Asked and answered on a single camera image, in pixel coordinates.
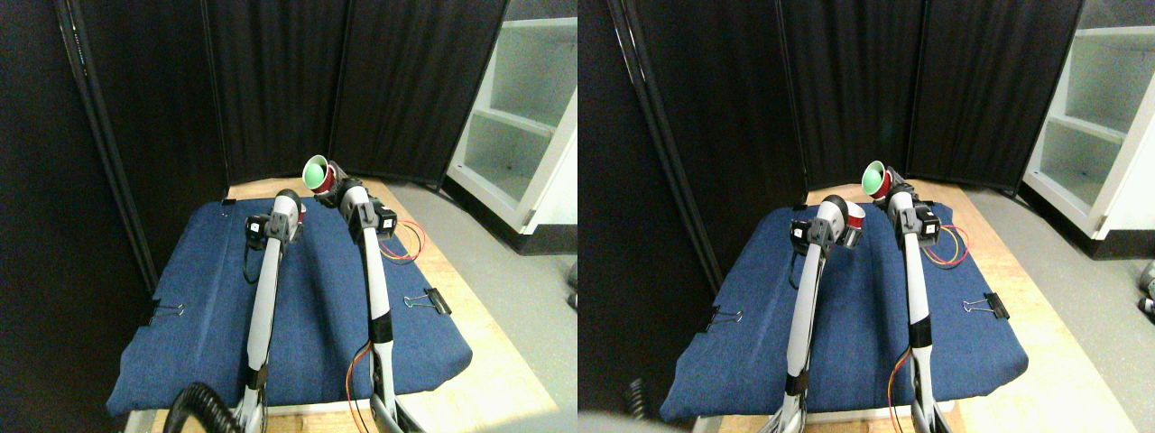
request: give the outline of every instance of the white shelf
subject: white shelf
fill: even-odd
[[[558,128],[542,124],[537,120],[527,119],[514,113],[508,113],[501,110],[495,110],[490,107],[475,106],[474,114],[484,117],[490,120],[495,120],[519,129],[524,129],[536,135],[544,136],[546,139],[553,136],[553,133],[558,130]]]
[[[1078,40],[1127,51],[1155,51],[1155,25],[1075,30]]]
[[[1123,144],[1123,140],[1127,137],[1126,133],[1108,128],[1105,126],[1093,124],[1082,119],[1073,118],[1070,115],[1051,115],[1050,120],[1066,126],[1072,129],[1078,129],[1083,133],[1097,136],[1100,139],[1106,140],[1116,144]]]

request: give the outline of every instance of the black binder clip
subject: black binder clip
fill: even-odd
[[[149,308],[141,316],[140,326],[142,327],[151,326],[156,318],[164,318],[166,315],[180,316],[185,314],[185,304],[161,305],[159,299],[150,299],[148,305]],[[166,309],[167,312],[159,313],[162,309]]]
[[[1007,308],[1003,305],[1003,299],[999,299],[998,293],[983,293],[983,300],[976,300],[974,303],[962,301],[962,309],[967,313],[979,311],[979,312],[991,312],[994,313],[994,319],[1011,319],[1011,313],[1007,313]],[[990,308],[973,307],[971,305],[986,303]]]
[[[718,320],[720,315],[729,316],[729,319]],[[706,323],[702,324],[701,330],[699,330],[698,333],[699,334],[709,333],[710,327],[713,327],[715,324],[718,324],[718,323],[725,323],[725,322],[735,322],[735,323],[737,323],[737,322],[740,322],[740,321],[742,321],[742,312],[726,313],[726,312],[722,311],[722,306],[721,305],[715,305],[714,306],[714,312],[713,312],[713,314],[710,314],[710,319],[707,320]]]
[[[411,303],[413,300],[422,298],[429,298],[430,303],[429,304]],[[425,294],[422,294],[416,298],[405,297],[405,306],[409,308],[431,307],[431,308],[437,308],[438,314],[453,314],[453,309],[449,309],[449,304],[445,303],[445,298],[441,297],[441,292],[437,291],[437,289],[425,289]]]

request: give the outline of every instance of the blue fabric mat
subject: blue fabric mat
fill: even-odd
[[[336,209],[312,197],[304,202],[305,232],[288,246],[281,262],[267,388],[273,405],[343,401],[345,371],[368,339],[359,249]],[[154,297],[162,305],[184,303],[185,314],[157,318],[136,330],[120,358],[110,413],[167,408],[193,381],[237,404],[256,291],[241,276],[244,223],[271,206],[271,199],[209,203],[193,214]],[[396,237],[386,245],[404,251]],[[251,276],[258,275],[263,254],[249,253]],[[472,351],[449,315],[405,307],[403,297],[422,296],[430,286],[416,264],[386,262],[385,270],[393,309],[395,388],[397,394],[432,390],[465,369]],[[368,397],[368,363],[358,364],[353,378],[355,397]]]
[[[866,209],[863,239],[855,249],[832,251],[818,289],[810,412],[886,408],[887,379],[907,348],[902,253],[886,214],[873,204],[862,207]],[[663,418],[768,415],[782,405],[787,339],[797,298],[787,281],[793,251],[788,230],[791,218],[813,218],[817,209],[777,209],[759,224],[714,301],[723,312],[742,311],[743,319],[694,337],[678,359]],[[932,210],[942,224],[951,224],[949,208],[934,204]],[[954,244],[942,234],[933,248],[948,259]],[[796,282],[802,267],[799,256]],[[933,321],[934,396],[947,401],[988,395],[1026,372],[1027,353],[1007,320],[962,309],[962,301],[981,300],[991,292],[974,260],[944,270],[924,256],[923,267]],[[1015,312],[1009,313],[1014,320]],[[914,398],[909,369],[910,363],[895,378],[895,398],[902,404]]]

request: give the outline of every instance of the black room divider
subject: black room divider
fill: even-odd
[[[932,1],[907,173],[1016,192],[1082,1]]]
[[[906,167],[922,3],[782,3],[810,189]]]
[[[74,76],[83,67],[61,43],[72,25],[57,12],[51,2],[0,3],[6,432],[114,431],[104,401],[147,300]]]
[[[772,209],[858,182],[874,159],[1018,188],[1080,7],[597,3],[579,29],[580,104],[597,107],[580,112],[580,248],[616,252],[583,277],[616,296],[580,312],[597,324],[579,331],[579,409],[609,411],[634,378],[662,403]]]
[[[875,159],[1018,191],[1081,1],[609,5],[716,290],[770,209]]]
[[[295,176],[313,154],[441,181],[505,1],[408,7],[0,3],[5,431],[116,428],[104,403],[121,351],[188,216],[230,185]],[[351,83],[382,87],[342,90],[344,60],[358,62]],[[402,133],[330,143],[341,95],[362,97],[342,102],[350,130]],[[362,164],[358,149],[385,147],[388,164]]]
[[[333,158],[351,172],[440,184],[505,6],[353,1]]]
[[[62,5],[149,288],[196,207],[230,185],[296,176],[313,155],[439,185],[505,10],[504,0]]]

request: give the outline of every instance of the wooden board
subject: wooden board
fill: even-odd
[[[970,253],[991,289],[1011,312],[1011,327],[1030,358],[1027,372],[985,397],[957,401],[946,415],[955,433],[963,432],[1134,432],[1115,395],[1051,304],[957,186],[909,180],[923,200],[954,209],[954,224],[970,234]],[[808,204],[829,194],[870,202],[858,185],[810,193]],[[766,416],[730,416],[722,432],[753,432]],[[914,432],[910,418],[902,428]],[[889,419],[814,424],[806,432],[892,432]]]
[[[397,212],[400,219],[412,216],[389,188],[375,179],[365,179],[370,194]],[[277,192],[290,188],[301,197],[312,196],[299,178],[266,179],[238,185],[229,191],[230,199],[273,197]],[[305,218],[308,218],[306,203]],[[469,367],[456,378],[427,393],[403,395],[398,398],[410,415],[430,432],[471,432],[502,424],[536,413],[556,411],[557,404],[529,365],[514,348],[509,338],[477,299],[469,285],[457,275],[453,264],[441,254],[434,242],[437,233],[429,233],[425,252],[417,260],[417,267],[430,284],[441,291],[441,296],[453,307],[453,322],[474,350]],[[372,426],[368,409],[362,405],[366,421]],[[161,432],[167,411],[158,411],[152,432]],[[275,416],[270,413],[269,432],[356,432],[351,413],[345,410]]]

